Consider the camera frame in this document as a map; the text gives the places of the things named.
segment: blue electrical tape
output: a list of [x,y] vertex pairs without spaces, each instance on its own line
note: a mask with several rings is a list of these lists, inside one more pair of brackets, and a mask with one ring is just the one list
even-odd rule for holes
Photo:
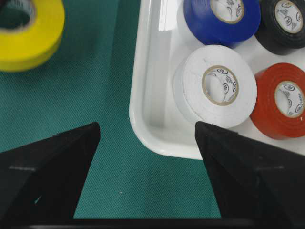
[[[214,13],[215,4],[222,4],[233,19]],[[235,46],[252,37],[261,22],[259,0],[184,0],[183,11],[191,32],[205,45]]]

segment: yellow electrical tape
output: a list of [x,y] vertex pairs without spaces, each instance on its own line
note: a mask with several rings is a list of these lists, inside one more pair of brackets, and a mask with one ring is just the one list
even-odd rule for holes
[[37,67],[57,51],[64,26],[61,0],[11,0],[7,7],[29,14],[28,25],[0,28],[0,71],[17,72]]

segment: red electrical tape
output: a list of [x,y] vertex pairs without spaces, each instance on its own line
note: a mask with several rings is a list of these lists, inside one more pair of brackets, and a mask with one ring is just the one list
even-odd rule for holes
[[[274,139],[305,136],[305,72],[292,64],[278,63],[257,73],[255,78],[257,100],[250,116],[255,126]],[[288,114],[282,113],[276,105],[278,88],[289,101]]]

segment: printed label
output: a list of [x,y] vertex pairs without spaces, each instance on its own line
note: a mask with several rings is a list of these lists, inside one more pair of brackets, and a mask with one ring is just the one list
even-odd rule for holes
[[35,9],[31,0],[10,0],[7,4],[8,8],[21,10],[27,13],[30,18],[34,17]]
[[243,0],[212,0],[214,15],[223,22],[237,23],[244,16]]
[[300,10],[288,0],[277,3],[275,18],[281,28],[289,33],[298,33],[303,27],[303,17]]
[[296,118],[300,116],[304,111],[304,94],[302,90],[291,81],[281,82],[277,86],[277,90],[280,90],[288,99],[288,111],[284,112],[279,109],[284,115],[290,118]]
[[[208,91],[206,90],[205,78],[206,76],[217,77],[224,88],[224,99],[218,103],[210,98]],[[215,104],[228,105],[231,104],[238,95],[238,83],[235,75],[228,68],[224,66],[213,66],[206,70],[203,75],[203,91],[205,95]]]

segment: electrical tape roll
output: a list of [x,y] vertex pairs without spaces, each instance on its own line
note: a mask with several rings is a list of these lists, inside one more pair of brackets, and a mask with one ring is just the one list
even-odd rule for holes
[[[257,73],[257,101],[250,116],[266,136],[286,139],[305,136],[305,72],[289,63],[278,63]],[[287,110],[279,109],[276,91],[287,98]]]
[[305,1],[262,0],[262,22],[257,40],[278,55],[305,47]]
[[[221,100],[210,96],[208,79],[219,83],[224,95]],[[238,53],[224,46],[208,45],[194,51],[178,67],[173,92],[180,112],[191,124],[204,121],[230,128],[250,116],[257,91],[254,75]]]
[[46,62],[57,51],[64,27],[61,0],[11,0],[6,7],[30,16],[21,28],[0,28],[0,71],[17,72]]
[[184,0],[184,17],[203,44],[235,46],[253,36],[261,21],[259,0]]

